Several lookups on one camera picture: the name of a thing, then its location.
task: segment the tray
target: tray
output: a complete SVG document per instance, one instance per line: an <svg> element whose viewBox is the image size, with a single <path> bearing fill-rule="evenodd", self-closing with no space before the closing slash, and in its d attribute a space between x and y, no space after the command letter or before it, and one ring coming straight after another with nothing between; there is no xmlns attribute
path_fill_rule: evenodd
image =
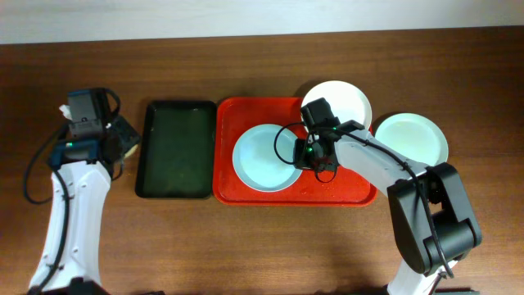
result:
<svg viewBox="0 0 524 295"><path fill-rule="evenodd" d="M216 105L156 101L147 106L135 193L139 197L211 195Z"/></svg>
<svg viewBox="0 0 524 295"><path fill-rule="evenodd" d="M246 186L233 169L233 148L249 128L261 124L286 125L300 121L301 98L228 98L217 113L213 193L228 205L251 206L342 206L362 207L377 196L367 180L347 169L339 169L328 184L304 171L289 188L262 193ZM307 135L302 126L291 127L299 138Z"/></svg>

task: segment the black tray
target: black tray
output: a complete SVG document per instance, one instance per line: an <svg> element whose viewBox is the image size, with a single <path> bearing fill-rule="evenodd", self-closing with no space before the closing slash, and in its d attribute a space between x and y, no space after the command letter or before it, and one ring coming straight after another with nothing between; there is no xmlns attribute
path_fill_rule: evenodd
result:
<svg viewBox="0 0 524 295"><path fill-rule="evenodd" d="M156 101L147 107L135 192L206 198L213 184L216 105Z"/></svg>

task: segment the brown table surface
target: brown table surface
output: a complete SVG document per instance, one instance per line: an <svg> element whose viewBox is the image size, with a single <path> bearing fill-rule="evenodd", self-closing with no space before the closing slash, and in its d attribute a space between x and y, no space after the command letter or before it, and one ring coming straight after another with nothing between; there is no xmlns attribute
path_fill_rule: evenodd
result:
<svg viewBox="0 0 524 295"><path fill-rule="evenodd" d="M21 176L62 122L70 90L105 86L142 132L154 99L303 95L319 81L361 88L375 120L427 116L449 143L484 236L441 287L524 290L524 28L0 46L0 293L23 293L43 250L50 205ZM115 294L314 293L381 287L400 263L386 199L364 208L238 207L144 200L138 153L113 183L100 271ZM34 198L51 192L35 168Z"/></svg>

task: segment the white wall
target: white wall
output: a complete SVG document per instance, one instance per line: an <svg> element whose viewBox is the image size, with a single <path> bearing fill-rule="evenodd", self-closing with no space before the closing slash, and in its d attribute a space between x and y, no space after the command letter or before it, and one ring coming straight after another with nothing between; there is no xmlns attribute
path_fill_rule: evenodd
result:
<svg viewBox="0 0 524 295"><path fill-rule="evenodd" d="M0 43L524 25L523 0L0 1Z"/></svg>

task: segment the white plate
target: white plate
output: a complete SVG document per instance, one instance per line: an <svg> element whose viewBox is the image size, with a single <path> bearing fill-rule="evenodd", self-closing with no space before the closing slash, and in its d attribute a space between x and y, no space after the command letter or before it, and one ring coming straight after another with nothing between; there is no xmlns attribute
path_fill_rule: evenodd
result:
<svg viewBox="0 0 524 295"><path fill-rule="evenodd" d="M326 98L334 116L341 123L355 120L366 129L371 126L372 112L368 98L354 85L342 81L328 81L313 87L302 100L302 107L319 99Z"/></svg>
<svg viewBox="0 0 524 295"><path fill-rule="evenodd" d="M448 160L448 142L435 123L416 114L398 114L378 126L375 138L401 155L435 166Z"/></svg>
<svg viewBox="0 0 524 295"><path fill-rule="evenodd" d="M261 192L283 190L299 178L302 170L278 159L273 149L282 126L258 125L247 130L233 149L233 168L238 178L250 188ZM283 130L278 136L277 150L284 160L293 161L296 135Z"/></svg>

